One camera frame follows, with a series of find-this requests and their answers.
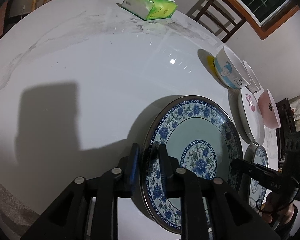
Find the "window frame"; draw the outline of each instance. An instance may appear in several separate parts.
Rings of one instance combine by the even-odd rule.
[[[290,0],[279,12],[260,26],[260,23],[256,22],[250,12],[248,12],[238,0],[228,1],[245,17],[261,40],[268,37],[300,9],[294,0]]]

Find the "white table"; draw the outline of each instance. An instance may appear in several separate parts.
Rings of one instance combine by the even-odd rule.
[[[243,152],[248,147],[235,91],[203,65],[205,51],[215,56],[224,44],[178,11],[145,22],[122,1],[53,0],[0,40],[0,183],[39,214],[72,179],[100,176],[133,142],[142,145],[154,117],[178,95],[215,101],[234,120]],[[277,169],[275,130],[266,128],[264,147]],[[119,215],[120,240],[133,231],[120,229],[125,223],[160,228],[131,200],[120,200]],[[131,239],[179,238],[142,232]]]

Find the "bowl with cartoon print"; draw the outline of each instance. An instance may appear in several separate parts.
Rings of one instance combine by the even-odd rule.
[[[219,79],[228,87],[240,89],[251,84],[251,78],[239,57],[224,46],[214,60]]]

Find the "pink floral plate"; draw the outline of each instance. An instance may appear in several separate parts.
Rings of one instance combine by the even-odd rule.
[[[265,140],[265,127],[258,102],[246,87],[241,88],[238,107],[240,118],[251,141],[262,145]]]

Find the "bowl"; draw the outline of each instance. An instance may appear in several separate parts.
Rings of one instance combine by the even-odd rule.
[[[266,127],[270,129],[277,129],[281,127],[278,109],[269,89],[265,90],[260,95],[258,106],[262,114],[263,123]]]
[[[255,73],[253,72],[252,68],[249,66],[249,64],[246,61],[243,61],[243,64],[246,67],[248,74],[251,78],[251,84],[246,86],[246,88],[249,89],[252,94],[261,91],[260,83],[259,83]]]
[[[240,89],[251,84],[250,76],[243,62],[228,47],[224,46],[214,60],[220,80],[233,89]]]

